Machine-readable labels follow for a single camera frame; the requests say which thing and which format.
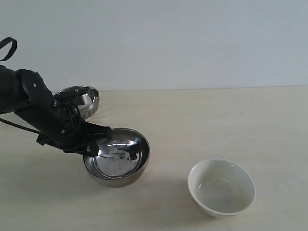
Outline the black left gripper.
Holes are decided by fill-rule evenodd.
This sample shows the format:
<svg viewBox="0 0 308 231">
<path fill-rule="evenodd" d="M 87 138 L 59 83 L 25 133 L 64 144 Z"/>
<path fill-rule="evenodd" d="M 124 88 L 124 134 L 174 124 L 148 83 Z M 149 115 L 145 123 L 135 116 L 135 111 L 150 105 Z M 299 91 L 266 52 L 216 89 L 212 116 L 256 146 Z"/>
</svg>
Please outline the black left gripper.
<svg viewBox="0 0 308 231">
<path fill-rule="evenodd" d="M 50 101 L 46 106 L 31 105 L 14 113 L 41 132 L 37 138 L 39 144 L 70 153 L 98 156 L 96 141 L 110 140 L 113 136 L 110 127 L 85 122 L 78 107 L 72 103 Z"/>
</svg>

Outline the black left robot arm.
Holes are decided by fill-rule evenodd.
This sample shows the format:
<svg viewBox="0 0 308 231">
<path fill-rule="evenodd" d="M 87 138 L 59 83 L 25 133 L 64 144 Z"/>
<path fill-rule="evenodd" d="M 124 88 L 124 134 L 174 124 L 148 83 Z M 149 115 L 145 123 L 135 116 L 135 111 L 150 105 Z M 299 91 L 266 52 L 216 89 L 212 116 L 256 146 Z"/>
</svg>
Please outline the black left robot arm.
<svg viewBox="0 0 308 231">
<path fill-rule="evenodd" d="M 110 127 L 86 122 L 73 102 L 53 96 L 37 72 L 0 67 L 0 112 L 15 113 L 33 126 L 37 143 L 87 156 L 98 155 L 97 141 L 111 139 Z"/>
</svg>

